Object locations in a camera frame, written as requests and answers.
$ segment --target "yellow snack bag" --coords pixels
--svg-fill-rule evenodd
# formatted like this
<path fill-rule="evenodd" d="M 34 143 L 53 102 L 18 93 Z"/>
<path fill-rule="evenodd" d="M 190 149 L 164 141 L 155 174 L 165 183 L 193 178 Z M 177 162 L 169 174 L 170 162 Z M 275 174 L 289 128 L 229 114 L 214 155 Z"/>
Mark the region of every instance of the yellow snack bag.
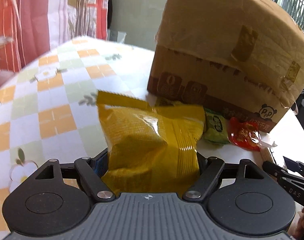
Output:
<path fill-rule="evenodd" d="M 202 136 L 202 106 L 156 106 L 99 91 L 99 119 L 109 149 L 102 180 L 120 192 L 177 192 L 200 176 L 196 142 Z"/>

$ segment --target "panda logo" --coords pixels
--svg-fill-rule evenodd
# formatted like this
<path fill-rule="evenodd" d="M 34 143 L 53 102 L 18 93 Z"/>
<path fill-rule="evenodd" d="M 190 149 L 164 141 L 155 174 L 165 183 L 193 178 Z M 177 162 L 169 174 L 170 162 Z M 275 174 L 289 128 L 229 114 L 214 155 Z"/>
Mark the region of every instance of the panda logo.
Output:
<path fill-rule="evenodd" d="M 273 109 L 271 106 L 268 106 L 266 104 L 262 105 L 261 110 L 256 113 L 258 117 L 261 117 L 265 121 L 272 121 L 272 117 L 277 113 L 278 111 Z"/>

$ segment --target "table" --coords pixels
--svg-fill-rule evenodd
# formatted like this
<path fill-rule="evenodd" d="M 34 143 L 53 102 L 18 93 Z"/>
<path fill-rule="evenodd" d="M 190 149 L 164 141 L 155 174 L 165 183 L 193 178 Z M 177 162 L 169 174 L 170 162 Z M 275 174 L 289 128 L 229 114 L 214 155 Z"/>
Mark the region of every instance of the table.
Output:
<path fill-rule="evenodd" d="M 2 203 L 48 159 L 72 163 L 105 149 L 95 95 L 97 89 L 154 103 L 147 90 L 154 52 L 79 37 L 30 63 L 0 88 L 0 239 L 8 234 Z M 288 112 L 271 132 L 275 152 L 304 161 L 304 131 Z M 262 162 L 259 153 L 200 140 L 198 151 L 238 163 Z"/>

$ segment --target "cardboard box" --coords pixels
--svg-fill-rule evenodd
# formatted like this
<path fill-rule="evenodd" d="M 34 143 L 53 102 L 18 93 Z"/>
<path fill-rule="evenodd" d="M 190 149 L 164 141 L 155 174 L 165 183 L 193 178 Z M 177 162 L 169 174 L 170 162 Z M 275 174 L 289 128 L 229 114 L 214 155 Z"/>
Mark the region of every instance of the cardboard box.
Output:
<path fill-rule="evenodd" d="M 304 88 L 304 32 L 271 0 L 168 0 L 148 91 L 269 132 Z"/>

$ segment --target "human hand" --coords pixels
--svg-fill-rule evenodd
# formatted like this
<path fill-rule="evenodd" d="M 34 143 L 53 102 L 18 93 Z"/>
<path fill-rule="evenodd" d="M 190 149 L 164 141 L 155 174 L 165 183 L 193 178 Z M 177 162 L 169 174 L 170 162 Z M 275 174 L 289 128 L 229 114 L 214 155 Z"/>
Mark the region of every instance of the human hand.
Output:
<path fill-rule="evenodd" d="M 299 213 L 299 216 L 300 216 L 300 218 L 298 221 L 297 228 L 296 228 L 295 232 L 292 234 L 292 236 L 296 239 L 300 239 L 304 234 L 304 208 Z"/>

